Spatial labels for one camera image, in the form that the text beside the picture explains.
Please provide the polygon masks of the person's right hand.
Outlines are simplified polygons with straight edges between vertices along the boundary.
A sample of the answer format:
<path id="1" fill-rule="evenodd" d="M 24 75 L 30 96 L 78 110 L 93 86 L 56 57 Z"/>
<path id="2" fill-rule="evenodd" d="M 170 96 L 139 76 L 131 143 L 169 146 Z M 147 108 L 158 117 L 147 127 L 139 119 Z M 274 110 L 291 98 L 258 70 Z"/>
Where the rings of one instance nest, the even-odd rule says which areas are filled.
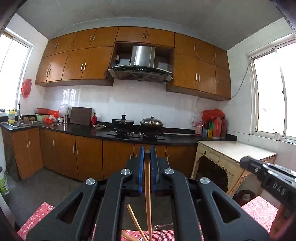
<path id="1" fill-rule="evenodd" d="M 281 204 L 270 228 L 271 240 L 295 240 L 295 212 L 286 217 L 287 211 Z"/>

